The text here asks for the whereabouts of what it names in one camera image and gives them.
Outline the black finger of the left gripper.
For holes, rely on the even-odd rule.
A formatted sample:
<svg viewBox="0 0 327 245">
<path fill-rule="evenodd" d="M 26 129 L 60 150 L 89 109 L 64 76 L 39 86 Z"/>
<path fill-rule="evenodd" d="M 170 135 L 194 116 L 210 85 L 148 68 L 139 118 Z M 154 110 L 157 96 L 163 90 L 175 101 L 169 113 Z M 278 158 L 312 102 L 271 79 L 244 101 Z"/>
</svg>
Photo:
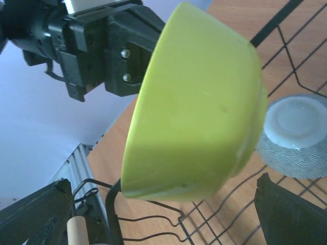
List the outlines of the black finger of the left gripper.
<svg viewBox="0 0 327 245">
<path fill-rule="evenodd" d="M 138 94 L 165 22 L 150 8 L 126 4 L 107 20 L 105 89 L 120 97 Z"/>
</svg>

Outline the speckled grey white bowl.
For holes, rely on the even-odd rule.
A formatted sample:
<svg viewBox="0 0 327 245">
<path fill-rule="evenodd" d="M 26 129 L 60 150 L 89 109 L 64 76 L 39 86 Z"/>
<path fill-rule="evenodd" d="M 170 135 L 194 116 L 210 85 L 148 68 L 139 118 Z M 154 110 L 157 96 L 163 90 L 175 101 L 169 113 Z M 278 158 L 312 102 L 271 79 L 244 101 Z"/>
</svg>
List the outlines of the speckled grey white bowl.
<svg viewBox="0 0 327 245">
<path fill-rule="evenodd" d="M 326 98 L 293 94 L 271 103 L 256 151 L 269 167 L 288 177 L 325 177 Z"/>
</svg>

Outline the green bowl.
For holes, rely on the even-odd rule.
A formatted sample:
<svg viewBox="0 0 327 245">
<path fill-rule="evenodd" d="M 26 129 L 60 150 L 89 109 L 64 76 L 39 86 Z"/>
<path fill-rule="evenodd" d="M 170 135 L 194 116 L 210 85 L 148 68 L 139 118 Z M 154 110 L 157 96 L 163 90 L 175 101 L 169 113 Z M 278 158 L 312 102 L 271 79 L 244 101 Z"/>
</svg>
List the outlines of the green bowl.
<svg viewBox="0 0 327 245">
<path fill-rule="evenodd" d="M 249 161 L 268 104 L 256 48 L 183 2 L 152 54 L 131 120 L 121 191 L 127 199 L 193 202 Z"/>
</svg>

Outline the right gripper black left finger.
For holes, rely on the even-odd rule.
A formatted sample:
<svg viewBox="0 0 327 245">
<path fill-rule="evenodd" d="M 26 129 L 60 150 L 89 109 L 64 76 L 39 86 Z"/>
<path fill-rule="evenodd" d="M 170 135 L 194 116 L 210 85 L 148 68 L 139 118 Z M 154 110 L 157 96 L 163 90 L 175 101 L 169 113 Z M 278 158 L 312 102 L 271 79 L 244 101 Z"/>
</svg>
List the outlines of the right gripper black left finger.
<svg viewBox="0 0 327 245">
<path fill-rule="evenodd" d="M 74 202 L 71 183 L 55 181 L 1 210 L 1 244 L 61 244 Z"/>
</svg>

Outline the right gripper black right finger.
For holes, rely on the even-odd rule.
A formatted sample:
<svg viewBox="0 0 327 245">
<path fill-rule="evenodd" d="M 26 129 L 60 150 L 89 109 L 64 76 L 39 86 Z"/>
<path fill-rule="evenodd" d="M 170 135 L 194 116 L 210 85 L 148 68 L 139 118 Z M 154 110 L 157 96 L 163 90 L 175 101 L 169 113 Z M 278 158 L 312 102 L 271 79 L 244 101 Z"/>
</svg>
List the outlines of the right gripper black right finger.
<svg viewBox="0 0 327 245">
<path fill-rule="evenodd" d="M 257 180 L 255 209 L 267 244 L 326 244 L 326 211 L 272 182 Z"/>
</svg>

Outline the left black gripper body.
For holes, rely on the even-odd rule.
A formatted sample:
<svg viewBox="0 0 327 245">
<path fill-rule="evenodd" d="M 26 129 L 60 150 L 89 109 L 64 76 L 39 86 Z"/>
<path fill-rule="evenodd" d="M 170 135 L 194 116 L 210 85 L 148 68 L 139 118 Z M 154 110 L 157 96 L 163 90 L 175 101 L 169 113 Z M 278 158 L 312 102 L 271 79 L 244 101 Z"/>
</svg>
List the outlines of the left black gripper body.
<svg viewBox="0 0 327 245">
<path fill-rule="evenodd" d="M 69 96 L 84 96 L 112 83 L 108 17 L 112 1 L 2 1 L 1 48 L 11 41 L 29 66 L 46 64 L 46 74 L 66 84 Z"/>
</svg>

